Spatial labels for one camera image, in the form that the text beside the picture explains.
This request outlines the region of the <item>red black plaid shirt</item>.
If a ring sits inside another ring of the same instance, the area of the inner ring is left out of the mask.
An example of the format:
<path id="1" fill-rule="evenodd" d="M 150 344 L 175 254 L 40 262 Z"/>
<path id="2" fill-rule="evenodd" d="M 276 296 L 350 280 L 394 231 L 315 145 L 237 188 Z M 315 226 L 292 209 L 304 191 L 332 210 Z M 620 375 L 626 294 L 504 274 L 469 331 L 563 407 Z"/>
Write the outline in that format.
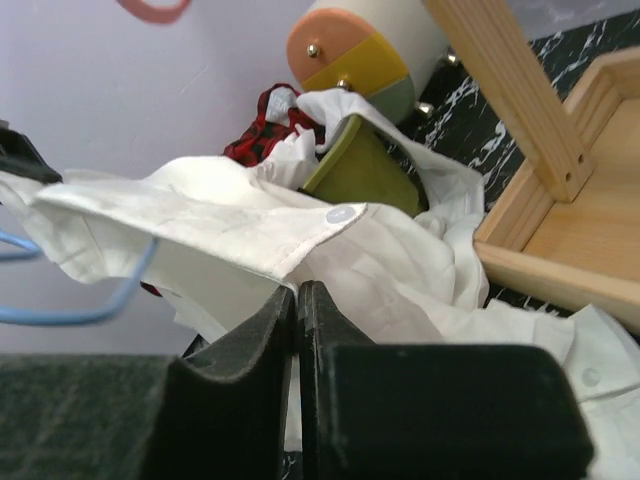
<path id="1" fill-rule="evenodd" d="M 270 183 L 300 189 L 319 163 L 316 147 L 325 142 L 326 127 L 301 110 L 299 96 L 286 83 L 262 92 L 255 119 L 222 155 Z"/>

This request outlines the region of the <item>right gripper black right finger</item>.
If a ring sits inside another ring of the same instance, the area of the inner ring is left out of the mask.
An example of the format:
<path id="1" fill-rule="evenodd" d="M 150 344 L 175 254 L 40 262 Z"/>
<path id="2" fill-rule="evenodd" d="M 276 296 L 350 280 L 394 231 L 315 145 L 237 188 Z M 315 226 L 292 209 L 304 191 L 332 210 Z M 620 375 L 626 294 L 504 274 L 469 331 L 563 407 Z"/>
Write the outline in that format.
<path id="1" fill-rule="evenodd" d="M 299 293 L 308 479 L 581 479 L 594 446 L 545 350 L 377 344 L 324 284 Z"/>

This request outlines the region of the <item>pink hangers bundle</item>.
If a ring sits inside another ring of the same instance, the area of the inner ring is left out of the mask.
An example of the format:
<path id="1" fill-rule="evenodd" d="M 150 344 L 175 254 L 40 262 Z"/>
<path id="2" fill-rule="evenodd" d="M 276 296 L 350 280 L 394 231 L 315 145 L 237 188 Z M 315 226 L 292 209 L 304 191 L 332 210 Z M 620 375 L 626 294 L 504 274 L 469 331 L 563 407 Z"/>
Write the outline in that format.
<path id="1" fill-rule="evenodd" d="M 118 0 L 118 5 L 135 18 L 154 25 L 176 22 L 191 5 L 191 0 L 181 0 L 172 6 L 154 6 L 143 0 Z"/>

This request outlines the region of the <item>blue wire hanger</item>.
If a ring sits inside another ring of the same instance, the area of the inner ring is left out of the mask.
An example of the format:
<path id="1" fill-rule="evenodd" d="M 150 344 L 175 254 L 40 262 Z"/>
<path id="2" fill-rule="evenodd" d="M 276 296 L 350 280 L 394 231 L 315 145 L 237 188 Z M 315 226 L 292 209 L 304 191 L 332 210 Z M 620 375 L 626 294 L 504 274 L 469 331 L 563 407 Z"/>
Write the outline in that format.
<path id="1" fill-rule="evenodd" d="M 1 322 L 51 328 L 97 325 L 121 315 L 159 246 L 152 239 L 123 278 L 73 287 L 44 265 L 44 252 L 33 241 L 3 231 L 1 243 Z"/>

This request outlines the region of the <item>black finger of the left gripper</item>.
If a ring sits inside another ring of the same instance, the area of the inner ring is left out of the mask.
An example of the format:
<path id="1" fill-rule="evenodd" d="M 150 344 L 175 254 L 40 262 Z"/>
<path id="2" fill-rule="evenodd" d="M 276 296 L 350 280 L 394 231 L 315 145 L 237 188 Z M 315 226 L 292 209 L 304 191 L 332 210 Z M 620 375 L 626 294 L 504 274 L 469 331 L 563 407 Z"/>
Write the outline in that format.
<path id="1" fill-rule="evenodd" d="M 63 177 L 51 168 L 29 138 L 1 121 L 1 170 L 40 183 L 59 183 Z"/>

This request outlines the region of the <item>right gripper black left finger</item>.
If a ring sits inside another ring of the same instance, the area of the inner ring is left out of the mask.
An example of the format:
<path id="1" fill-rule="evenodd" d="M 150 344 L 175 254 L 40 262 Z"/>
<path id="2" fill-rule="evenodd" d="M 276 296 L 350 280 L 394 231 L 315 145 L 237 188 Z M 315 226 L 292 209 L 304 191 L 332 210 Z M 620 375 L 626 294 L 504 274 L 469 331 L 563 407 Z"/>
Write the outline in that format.
<path id="1" fill-rule="evenodd" d="M 276 479 L 295 300 L 186 358 L 5 355 L 5 479 Z"/>

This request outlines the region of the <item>wooden clothes rack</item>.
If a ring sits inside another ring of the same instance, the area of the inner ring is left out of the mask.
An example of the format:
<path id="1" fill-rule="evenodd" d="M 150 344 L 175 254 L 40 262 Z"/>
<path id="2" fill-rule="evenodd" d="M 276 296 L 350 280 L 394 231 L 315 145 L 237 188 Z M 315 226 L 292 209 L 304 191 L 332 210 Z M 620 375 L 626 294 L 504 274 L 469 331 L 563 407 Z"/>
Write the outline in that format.
<path id="1" fill-rule="evenodd" d="M 428 9 L 524 162 L 477 229 L 488 277 L 639 327 L 639 50 L 596 58 L 560 100 L 502 1 Z"/>

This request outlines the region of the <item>olive green garment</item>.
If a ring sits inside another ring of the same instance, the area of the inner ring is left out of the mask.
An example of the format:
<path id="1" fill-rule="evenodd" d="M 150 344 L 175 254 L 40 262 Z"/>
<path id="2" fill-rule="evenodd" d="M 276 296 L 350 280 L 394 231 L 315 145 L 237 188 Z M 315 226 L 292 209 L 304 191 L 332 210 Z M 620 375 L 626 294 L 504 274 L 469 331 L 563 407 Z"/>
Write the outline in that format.
<path id="1" fill-rule="evenodd" d="M 332 204 L 386 204 L 411 217 L 428 209 L 422 188 L 391 157 L 370 123 L 358 115 L 349 117 L 299 191 Z"/>

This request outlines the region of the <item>white shirt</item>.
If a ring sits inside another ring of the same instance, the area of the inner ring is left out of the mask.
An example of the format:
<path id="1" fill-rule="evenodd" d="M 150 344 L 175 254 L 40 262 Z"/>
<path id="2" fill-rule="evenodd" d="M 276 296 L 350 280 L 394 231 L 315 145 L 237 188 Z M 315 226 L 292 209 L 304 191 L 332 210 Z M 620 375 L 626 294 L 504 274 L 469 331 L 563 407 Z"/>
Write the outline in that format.
<path id="1" fill-rule="evenodd" d="M 182 157 L 140 180 L 70 171 L 44 185 L 9 173 L 1 199 L 69 277 L 93 283 L 131 273 L 151 238 L 145 281 L 180 322 L 209 341 L 238 326 L 280 285 L 325 284 L 338 308 L 380 343 L 515 343 L 563 366 L 594 441 L 593 479 L 639 475 L 639 348 L 611 316 L 568 318 L 488 296 L 472 245 L 482 176 L 404 136 L 362 97 L 307 93 L 298 106 L 333 141 L 359 115 L 411 158 L 430 207 L 418 216 L 375 202 L 329 203 L 294 183 L 326 146 L 300 130 L 261 165 Z"/>

